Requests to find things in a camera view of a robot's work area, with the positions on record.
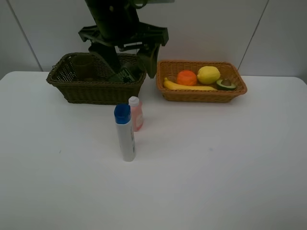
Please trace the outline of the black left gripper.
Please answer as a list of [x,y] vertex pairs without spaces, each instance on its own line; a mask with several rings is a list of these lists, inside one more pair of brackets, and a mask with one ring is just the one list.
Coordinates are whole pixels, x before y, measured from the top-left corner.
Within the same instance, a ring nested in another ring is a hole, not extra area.
[[113,38],[106,38],[98,27],[83,27],[78,32],[83,42],[90,40],[89,53],[105,63],[113,73],[118,73],[121,64],[118,59],[115,46],[142,42],[144,45],[137,52],[138,67],[153,79],[157,73],[157,60],[160,45],[168,42],[168,29],[146,23],[139,23],[136,32],[120,32]]

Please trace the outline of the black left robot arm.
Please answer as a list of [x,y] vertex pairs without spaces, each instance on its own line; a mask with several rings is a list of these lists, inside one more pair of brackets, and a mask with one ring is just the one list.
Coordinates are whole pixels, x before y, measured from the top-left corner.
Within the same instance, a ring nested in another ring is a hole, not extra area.
[[147,0],[88,0],[86,5],[95,21],[94,26],[79,31],[83,42],[89,40],[89,52],[118,75],[124,69],[117,51],[136,49],[137,61],[133,69],[146,72],[150,78],[157,73],[158,52],[169,40],[168,29],[142,23],[137,10]]

